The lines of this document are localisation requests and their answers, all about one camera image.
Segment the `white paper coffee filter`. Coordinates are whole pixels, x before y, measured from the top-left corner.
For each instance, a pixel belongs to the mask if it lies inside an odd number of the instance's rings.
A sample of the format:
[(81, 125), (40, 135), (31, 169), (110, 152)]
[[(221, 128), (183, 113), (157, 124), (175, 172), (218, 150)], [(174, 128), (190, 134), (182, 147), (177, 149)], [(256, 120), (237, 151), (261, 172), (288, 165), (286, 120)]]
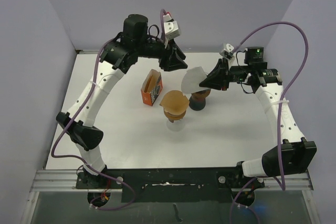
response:
[(188, 69), (185, 76), (182, 79), (181, 91), (185, 94), (192, 94), (206, 90), (205, 87), (200, 87), (200, 83), (204, 81), (207, 74), (202, 67), (195, 67)]

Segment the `orange coffee filter box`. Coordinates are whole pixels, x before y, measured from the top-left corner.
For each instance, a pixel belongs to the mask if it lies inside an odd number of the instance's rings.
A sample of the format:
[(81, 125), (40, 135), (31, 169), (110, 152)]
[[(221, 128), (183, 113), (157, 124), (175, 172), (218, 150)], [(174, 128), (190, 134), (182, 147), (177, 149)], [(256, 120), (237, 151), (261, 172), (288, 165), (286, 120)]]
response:
[(144, 104), (153, 106), (158, 96), (162, 92), (163, 83), (161, 73), (151, 69), (142, 87), (141, 96)]

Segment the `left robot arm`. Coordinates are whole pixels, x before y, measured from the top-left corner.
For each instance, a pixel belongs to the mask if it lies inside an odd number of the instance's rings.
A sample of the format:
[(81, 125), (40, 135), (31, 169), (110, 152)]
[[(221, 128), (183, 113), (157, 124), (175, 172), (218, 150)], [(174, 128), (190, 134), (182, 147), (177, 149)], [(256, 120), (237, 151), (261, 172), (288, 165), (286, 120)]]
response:
[(93, 76), (85, 89), (67, 112), (56, 116), (62, 127), (80, 151), (78, 157), (83, 169), (89, 173), (88, 182), (96, 188), (105, 185), (106, 165), (101, 157), (99, 144), (103, 132), (94, 126), (96, 116), (113, 87), (128, 72), (138, 58), (153, 58), (163, 71), (186, 69), (185, 54), (174, 39), (181, 34), (176, 20), (166, 10), (160, 12), (160, 37), (149, 32), (148, 18), (131, 14), (123, 22), (123, 30), (107, 41), (99, 50)]

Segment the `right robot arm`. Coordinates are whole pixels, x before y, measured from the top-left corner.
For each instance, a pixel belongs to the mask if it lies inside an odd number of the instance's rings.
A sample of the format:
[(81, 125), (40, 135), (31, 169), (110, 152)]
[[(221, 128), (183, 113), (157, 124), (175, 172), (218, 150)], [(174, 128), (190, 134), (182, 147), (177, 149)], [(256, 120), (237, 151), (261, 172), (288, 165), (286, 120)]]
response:
[(243, 161), (235, 171), (234, 182), (241, 187), (253, 177), (276, 177), (304, 173), (317, 152), (315, 142), (307, 141), (282, 97), (284, 87), (277, 69), (269, 69), (262, 47), (244, 50), (244, 65), (234, 65), (237, 53), (225, 44), (215, 68), (199, 83), (200, 87), (227, 90), (230, 83), (246, 84), (258, 98), (274, 135), (276, 146), (261, 158)]

